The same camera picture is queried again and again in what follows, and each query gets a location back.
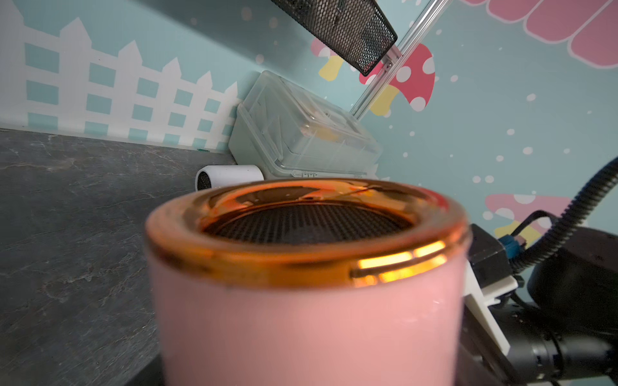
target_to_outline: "white polka dot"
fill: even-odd
[[[507,209],[507,208],[500,208],[496,211],[496,214],[502,217],[505,217],[509,220],[514,220],[515,219],[515,213],[513,213],[512,210]]]
[[[425,103],[425,99],[422,96],[417,96],[410,102],[410,106],[414,111],[423,111],[427,103]]]
[[[433,56],[423,63],[424,73],[434,73],[436,71],[436,65],[433,62]]]
[[[242,20],[244,20],[246,22],[251,20],[251,18],[253,17],[253,12],[251,11],[251,8],[244,7],[243,9],[241,9],[240,10],[240,17],[242,18]]]
[[[532,193],[532,195],[513,195],[513,198],[518,203],[526,205],[534,202],[536,196]]]
[[[318,52],[319,57],[329,57],[331,55],[331,49],[328,47],[324,47]]]
[[[538,219],[536,221],[542,228],[549,229],[551,228],[551,220],[547,217],[543,217],[542,219]]]
[[[399,71],[397,71],[397,75],[395,75],[395,78],[397,79],[399,83],[403,83],[406,80],[410,79],[411,74],[412,74],[412,70],[410,70],[410,67],[405,65],[401,67]]]

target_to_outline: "copper rim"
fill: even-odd
[[[317,245],[258,245],[216,237],[209,225],[268,206],[339,203],[411,224],[392,235]],[[150,254],[183,272],[247,287],[365,287],[438,267],[470,241],[465,211],[431,190],[354,179],[276,180],[173,199],[146,220]]]

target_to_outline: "mushroom painting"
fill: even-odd
[[[341,65],[344,63],[344,60],[341,59],[339,55],[337,55],[332,49],[328,48],[326,44],[322,43],[320,40],[314,38],[311,42],[311,52],[318,57],[327,57],[328,62],[322,67],[319,75],[326,79],[329,82],[332,82],[337,78],[339,74],[339,69]]]
[[[497,237],[513,232],[534,211],[542,209],[560,216],[570,202],[568,197],[536,195],[490,195],[485,198],[485,206],[493,214],[513,220],[510,225],[494,229]],[[550,227],[551,221],[548,218],[538,219],[522,232],[522,236],[530,244]]]
[[[522,22],[547,44],[567,43],[572,57],[597,69],[618,67],[618,2],[607,0],[461,0],[485,5],[503,23]]]
[[[335,80],[344,60],[318,39],[314,39],[311,43],[311,51],[317,57],[328,58],[319,75],[329,82]],[[364,85],[370,84],[382,67],[383,64],[379,63],[366,77],[360,74],[358,80]],[[378,116],[388,117],[391,113],[391,103],[399,93],[406,98],[414,111],[424,110],[433,92],[435,72],[431,51],[424,44],[419,44],[397,71],[393,80],[377,97],[370,110]]]
[[[360,75],[360,83],[368,85],[381,69],[382,64],[379,64],[368,76]],[[399,93],[403,94],[414,111],[424,110],[433,92],[435,73],[431,51],[424,44],[419,44],[370,107],[371,111],[388,117],[391,115],[391,103]]]

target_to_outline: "white cylinder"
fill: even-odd
[[[230,187],[263,180],[264,176],[256,165],[208,165],[195,175],[195,190]]]

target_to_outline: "pink cup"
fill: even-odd
[[[221,236],[236,214],[261,211],[264,225],[268,210],[301,204],[354,205],[403,225],[310,245]],[[470,236],[461,207],[437,193],[253,183],[172,200],[146,235],[168,386],[452,385]]]

